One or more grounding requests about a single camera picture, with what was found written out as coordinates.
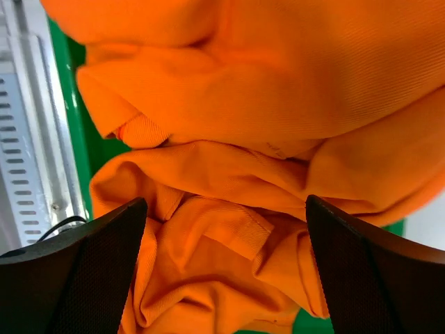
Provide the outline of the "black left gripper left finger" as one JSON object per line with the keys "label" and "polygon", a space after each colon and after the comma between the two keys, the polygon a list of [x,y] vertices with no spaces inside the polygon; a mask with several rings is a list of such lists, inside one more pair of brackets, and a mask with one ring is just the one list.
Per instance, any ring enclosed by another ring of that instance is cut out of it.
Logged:
{"label": "black left gripper left finger", "polygon": [[1,256],[2,333],[116,333],[145,229],[136,198]]}

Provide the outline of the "green plastic tray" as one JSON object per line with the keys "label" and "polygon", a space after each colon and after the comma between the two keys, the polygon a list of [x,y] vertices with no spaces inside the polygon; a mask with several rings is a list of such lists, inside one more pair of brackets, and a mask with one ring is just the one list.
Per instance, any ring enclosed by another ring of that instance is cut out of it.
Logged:
{"label": "green plastic tray", "polygon": [[130,151],[130,148],[115,138],[102,138],[83,103],[76,83],[76,71],[85,63],[85,47],[66,36],[52,19],[49,20],[49,29],[65,101],[81,195],[86,216],[92,218],[92,177],[106,162]]}

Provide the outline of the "orange trousers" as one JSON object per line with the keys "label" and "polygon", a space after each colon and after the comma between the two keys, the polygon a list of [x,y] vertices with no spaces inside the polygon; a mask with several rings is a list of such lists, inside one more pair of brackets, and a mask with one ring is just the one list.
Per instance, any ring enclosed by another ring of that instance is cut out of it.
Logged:
{"label": "orange trousers", "polygon": [[86,48],[98,132],[129,151],[96,216],[142,197],[121,333],[290,333],[327,305],[307,196],[374,225],[444,189],[443,1],[44,1]]}

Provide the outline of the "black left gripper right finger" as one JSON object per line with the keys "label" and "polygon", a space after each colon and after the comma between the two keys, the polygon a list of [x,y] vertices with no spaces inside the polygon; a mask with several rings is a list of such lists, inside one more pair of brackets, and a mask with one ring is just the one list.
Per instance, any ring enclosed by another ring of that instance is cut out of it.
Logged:
{"label": "black left gripper right finger", "polygon": [[444,252],[310,195],[306,219],[335,333],[443,333]]}

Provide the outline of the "aluminium front rail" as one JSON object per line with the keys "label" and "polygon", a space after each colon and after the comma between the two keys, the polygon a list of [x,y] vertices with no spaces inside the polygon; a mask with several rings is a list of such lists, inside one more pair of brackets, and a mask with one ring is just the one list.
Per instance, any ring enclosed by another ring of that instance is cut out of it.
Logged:
{"label": "aluminium front rail", "polygon": [[[49,20],[39,1],[1,2],[2,73],[18,78],[48,212],[46,231],[65,218],[87,217]],[[1,251],[20,247],[1,176]]]}

